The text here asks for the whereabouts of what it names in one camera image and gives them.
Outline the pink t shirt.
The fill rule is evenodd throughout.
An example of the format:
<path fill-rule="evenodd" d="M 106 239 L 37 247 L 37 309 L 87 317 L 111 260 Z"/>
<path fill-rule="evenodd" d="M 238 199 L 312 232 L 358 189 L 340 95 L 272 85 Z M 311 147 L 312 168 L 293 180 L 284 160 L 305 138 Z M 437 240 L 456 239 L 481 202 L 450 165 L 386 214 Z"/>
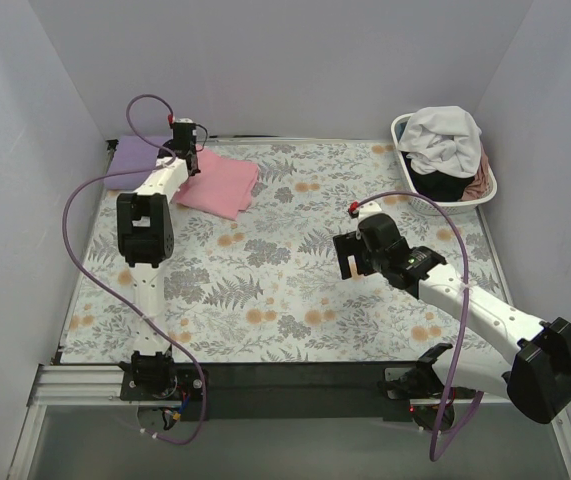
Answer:
<path fill-rule="evenodd" d="M 185 182 L 172 202 L 236 220 L 249 208 L 259 174 L 257 164 L 222 157 L 210 149 L 198 154 L 200 172 Z"/>

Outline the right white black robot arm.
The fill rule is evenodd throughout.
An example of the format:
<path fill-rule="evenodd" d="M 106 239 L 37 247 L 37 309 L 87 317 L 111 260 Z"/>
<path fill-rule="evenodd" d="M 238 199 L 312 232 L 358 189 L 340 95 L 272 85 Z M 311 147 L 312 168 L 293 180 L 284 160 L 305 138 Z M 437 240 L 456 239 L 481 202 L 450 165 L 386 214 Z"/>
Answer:
<path fill-rule="evenodd" d="M 345 279 L 379 274 L 415 299 L 457 317 L 501 356 L 468 361 L 450 343 L 439 343 L 414 366 L 381 387 L 397 396 L 429 398 L 445 386 L 506 398 L 527 418 L 550 423 L 571 402 L 571 323 L 526 314 L 480 287 L 466 284 L 445 258 L 428 247 L 411 247 L 387 214 L 363 212 L 357 228 L 334 236 Z"/>

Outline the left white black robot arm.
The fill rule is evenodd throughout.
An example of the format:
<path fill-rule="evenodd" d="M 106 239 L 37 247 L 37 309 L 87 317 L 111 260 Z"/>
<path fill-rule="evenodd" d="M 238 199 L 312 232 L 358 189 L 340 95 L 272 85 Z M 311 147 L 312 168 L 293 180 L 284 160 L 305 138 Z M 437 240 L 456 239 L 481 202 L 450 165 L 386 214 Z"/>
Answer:
<path fill-rule="evenodd" d="M 174 250 L 169 203 L 199 172 L 196 123 L 174 117 L 169 123 L 172 139 L 164 145 L 169 151 L 156 160 L 157 169 L 116 202 L 118 249 L 133 279 L 133 304 L 143 313 L 130 372 L 133 385 L 157 399 L 170 397 L 178 388 L 171 344 L 159 334 L 166 329 L 165 262 Z"/>

